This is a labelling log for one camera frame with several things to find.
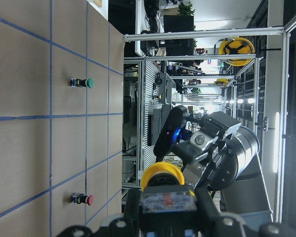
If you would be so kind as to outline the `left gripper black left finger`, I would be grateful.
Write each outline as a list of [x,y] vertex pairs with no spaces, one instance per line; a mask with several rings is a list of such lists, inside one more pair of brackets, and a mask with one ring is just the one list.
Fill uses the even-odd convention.
[[143,234],[143,213],[140,204],[141,191],[130,189],[124,209],[123,220],[126,226],[123,228],[125,237],[141,237]]

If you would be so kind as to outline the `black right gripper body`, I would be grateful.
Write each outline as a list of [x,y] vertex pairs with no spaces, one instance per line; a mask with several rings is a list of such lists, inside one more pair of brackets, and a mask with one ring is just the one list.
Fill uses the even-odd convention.
[[200,129],[174,146],[174,154],[183,161],[185,183],[210,191],[227,188],[236,179],[239,168],[234,149],[227,144],[241,122],[223,112],[186,120],[200,125]]

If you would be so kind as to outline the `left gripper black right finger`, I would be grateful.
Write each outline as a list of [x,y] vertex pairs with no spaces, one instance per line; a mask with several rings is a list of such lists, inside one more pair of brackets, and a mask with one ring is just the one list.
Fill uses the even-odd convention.
[[194,193],[197,207],[194,220],[195,230],[200,232],[203,237],[218,237],[217,221],[220,220],[220,215],[212,198],[204,187],[194,190]]

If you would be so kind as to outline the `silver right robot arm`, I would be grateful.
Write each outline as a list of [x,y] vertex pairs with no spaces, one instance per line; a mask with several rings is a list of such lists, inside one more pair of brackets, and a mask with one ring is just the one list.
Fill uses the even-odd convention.
[[172,149],[183,160],[184,172],[198,171],[195,188],[220,191],[229,212],[270,212],[254,132],[223,112],[197,122],[200,129]]

